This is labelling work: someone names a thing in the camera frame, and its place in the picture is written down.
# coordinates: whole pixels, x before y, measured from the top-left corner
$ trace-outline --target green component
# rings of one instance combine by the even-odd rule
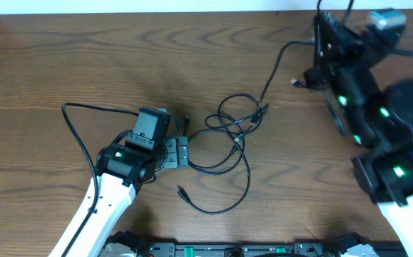
[[[380,113],[385,117],[385,118],[388,118],[388,117],[390,117],[390,113],[386,110],[386,108],[384,108],[384,107],[381,107],[380,108]]]
[[[393,167],[393,171],[399,178],[404,176],[405,173],[406,173],[406,172],[404,172],[404,169],[402,169],[400,166]]]
[[[362,139],[359,137],[359,136],[357,136],[357,135],[354,135],[354,138],[355,138],[355,141],[357,142],[357,143],[362,143]]]
[[[194,257],[193,247],[184,247],[184,257]]]
[[[340,102],[340,104],[342,104],[343,106],[347,105],[347,98],[345,98],[344,96],[338,96],[337,100]]]

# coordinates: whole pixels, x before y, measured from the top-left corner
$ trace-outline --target green light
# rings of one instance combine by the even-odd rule
[[[386,110],[386,108],[384,108],[384,107],[381,107],[381,108],[380,108],[380,113],[381,113],[385,118],[390,117],[389,112],[388,112],[388,111]]]
[[[400,166],[393,167],[393,171],[398,176],[398,178],[401,178],[405,174],[404,170]]]
[[[338,96],[337,100],[343,105],[346,106],[347,105],[347,98],[345,98],[344,96]]]
[[[354,138],[357,143],[362,144],[362,139],[359,136],[354,135]]]

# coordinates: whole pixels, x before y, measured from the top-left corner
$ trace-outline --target tabletop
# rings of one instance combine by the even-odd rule
[[[341,11],[333,12],[341,16]],[[413,49],[413,11],[402,48]],[[46,256],[73,218],[91,174],[63,116],[66,101],[138,111],[168,109],[205,129],[227,96],[258,97],[288,41],[310,40],[313,11],[201,14],[68,14],[0,16],[0,256]],[[354,11],[351,29],[362,29]],[[218,216],[194,211],[176,193],[186,189],[206,210],[235,203],[247,181],[244,163],[222,176],[191,168],[161,171],[113,229],[179,242],[283,242],[330,239],[355,231],[397,240],[363,193],[350,159],[364,152],[341,137],[325,95],[296,89],[312,65],[311,46],[282,57],[265,103],[262,126],[246,137],[250,191]],[[390,56],[373,68],[384,88],[413,77],[413,58]],[[233,99],[224,112],[240,118],[255,105]],[[92,157],[136,118],[70,108]],[[190,142],[190,158],[214,164],[232,146],[223,134]]]

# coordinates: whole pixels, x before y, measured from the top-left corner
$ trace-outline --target wooden table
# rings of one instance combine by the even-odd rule
[[[0,256],[49,254],[84,197],[91,175],[61,115],[63,102],[167,108],[191,117],[189,133],[204,129],[204,118],[225,97],[260,95],[280,47],[310,39],[314,14],[0,16]],[[413,11],[406,14],[402,47],[413,49]],[[351,28],[364,18],[365,12],[354,12]],[[250,192],[235,210],[202,215],[175,188],[183,186],[205,209],[222,209],[243,193],[243,163],[217,177],[191,168],[166,170],[143,187],[113,232],[180,242],[281,242],[350,231],[397,240],[352,174],[350,158],[362,150],[338,134],[324,96],[289,84],[311,63],[310,46],[284,54],[265,98],[270,110],[246,139]],[[413,58],[391,56],[374,74],[382,86],[413,77]],[[231,101],[224,111],[238,118],[253,105]],[[136,120],[69,112],[93,157]],[[192,141],[190,157],[214,164],[230,147],[224,135],[206,135]]]

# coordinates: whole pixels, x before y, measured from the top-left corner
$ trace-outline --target white wall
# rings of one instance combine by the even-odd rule
[[[323,0],[346,9],[349,0]],[[313,10],[317,0],[0,0],[0,14]],[[354,9],[413,9],[413,0],[355,0]]]

